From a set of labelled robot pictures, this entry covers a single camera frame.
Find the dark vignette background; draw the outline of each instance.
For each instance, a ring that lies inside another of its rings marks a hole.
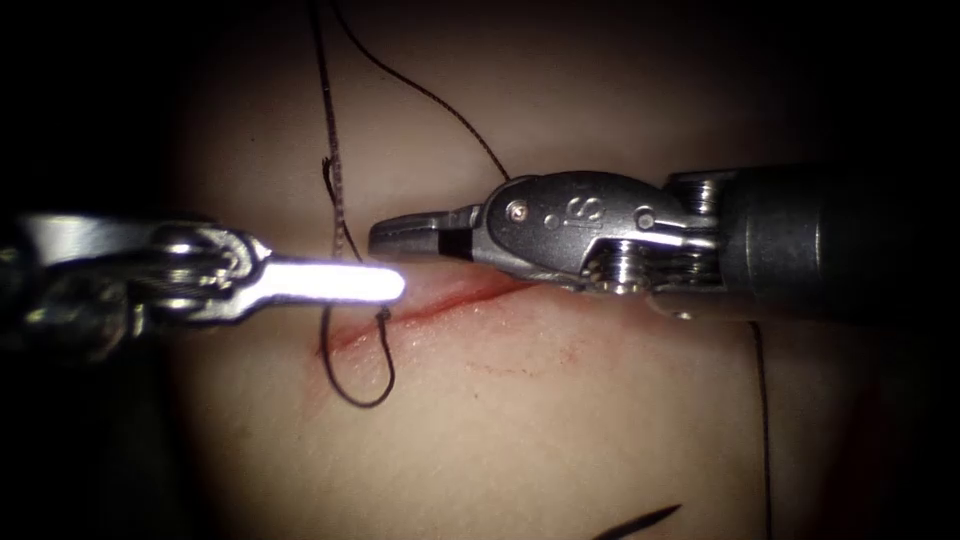
[[[4,32],[9,168],[0,209],[5,215],[29,208],[132,215],[176,210],[171,156],[191,73],[222,32],[257,24],[268,4],[12,4]],[[817,95],[821,121],[829,126],[826,142],[838,157],[887,162],[909,175],[905,185],[932,195],[949,184],[939,171],[930,172],[944,146],[936,141],[949,138],[942,108],[949,91],[940,73],[953,69],[941,43],[950,35],[937,14],[881,3],[674,2],[668,9],[730,25],[740,39],[803,66],[808,84],[797,91]],[[903,286],[891,284],[886,293],[905,293]],[[930,356],[946,363],[953,356],[947,351]],[[218,536],[211,494],[194,474],[189,441],[178,429],[166,353],[161,343],[146,342],[101,369],[79,371],[49,368],[37,358],[7,359],[0,466],[9,530],[26,536]],[[907,381],[907,395],[917,399],[911,407],[915,437],[893,475],[896,485],[888,486],[895,496],[883,511],[838,515],[829,508],[843,505],[835,499],[856,497],[840,486],[825,496],[823,520],[811,524],[814,534],[951,531],[947,493],[955,465],[944,431],[955,422],[941,392],[949,373],[939,362],[916,361],[926,363],[911,371],[926,375]],[[852,447],[845,459],[854,462],[872,452]]]

